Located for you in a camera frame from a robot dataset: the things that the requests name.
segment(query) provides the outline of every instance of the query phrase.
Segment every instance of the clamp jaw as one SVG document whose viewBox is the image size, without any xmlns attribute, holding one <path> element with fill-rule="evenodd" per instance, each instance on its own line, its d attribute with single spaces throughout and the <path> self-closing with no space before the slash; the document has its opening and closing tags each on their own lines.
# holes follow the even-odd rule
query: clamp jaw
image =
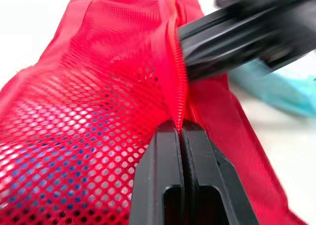
<svg viewBox="0 0 316 225">
<path fill-rule="evenodd" d="M 316 48 L 316 0 L 215 0 L 220 8 L 179 29 L 190 81 L 255 58 L 277 70 Z"/>
</svg>

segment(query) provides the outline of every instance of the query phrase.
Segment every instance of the blue object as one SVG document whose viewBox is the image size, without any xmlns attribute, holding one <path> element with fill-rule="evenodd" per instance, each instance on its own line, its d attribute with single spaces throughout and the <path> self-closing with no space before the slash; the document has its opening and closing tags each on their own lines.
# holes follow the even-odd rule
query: blue object
<svg viewBox="0 0 316 225">
<path fill-rule="evenodd" d="M 307 117 L 316 117 L 316 76 L 305 79 L 286 77 L 277 72 L 266 74 L 260 60 L 230 71 L 230 81 L 271 106 Z"/>
</svg>

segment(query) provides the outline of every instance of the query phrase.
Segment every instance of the black clamp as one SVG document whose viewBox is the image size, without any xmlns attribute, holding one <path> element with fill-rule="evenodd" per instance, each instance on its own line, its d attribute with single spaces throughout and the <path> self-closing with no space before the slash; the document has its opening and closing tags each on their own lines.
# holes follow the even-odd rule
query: black clamp
<svg viewBox="0 0 316 225">
<path fill-rule="evenodd" d="M 159 126 L 137 166 L 129 225 L 258 225 L 235 168 L 198 125 Z"/>
</svg>

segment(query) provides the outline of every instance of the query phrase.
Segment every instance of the zipper teeth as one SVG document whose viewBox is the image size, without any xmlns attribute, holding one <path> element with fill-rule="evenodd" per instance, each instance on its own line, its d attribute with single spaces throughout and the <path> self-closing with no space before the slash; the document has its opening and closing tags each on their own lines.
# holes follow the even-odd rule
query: zipper teeth
<svg viewBox="0 0 316 225">
<path fill-rule="evenodd" d="M 182 122 L 184 118 L 186 99 L 188 94 L 188 81 L 185 69 L 185 63 L 182 56 L 181 44 L 178 39 L 177 27 L 179 25 L 179 12 L 177 10 L 176 0 L 167 0 L 172 13 L 170 25 L 168 26 L 169 44 L 172 50 L 172 61 L 175 67 L 176 81 L 178 85 L 177 96 L 177 115 L 174 118 L 175 125 L 179 134 L 181 134 Z"/>
</svg>

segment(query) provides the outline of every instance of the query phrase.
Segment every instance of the red mesh fabric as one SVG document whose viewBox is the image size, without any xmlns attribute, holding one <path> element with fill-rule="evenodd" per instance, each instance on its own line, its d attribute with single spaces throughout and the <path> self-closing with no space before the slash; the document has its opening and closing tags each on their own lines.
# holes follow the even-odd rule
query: red mesh fabric
<svg viewBox="0 0 316 225">
<path fill-rule="evenodd" d="M 0 92 L 0 223 L 126 225 L 157 126 L 178 129 L 177 26 L 197 0 L 73 0 L 38 64 Z M 234 163 L 261 224 L 302 224 L 225 76 L 191 85 L 192 118 Z"/>
</svg>

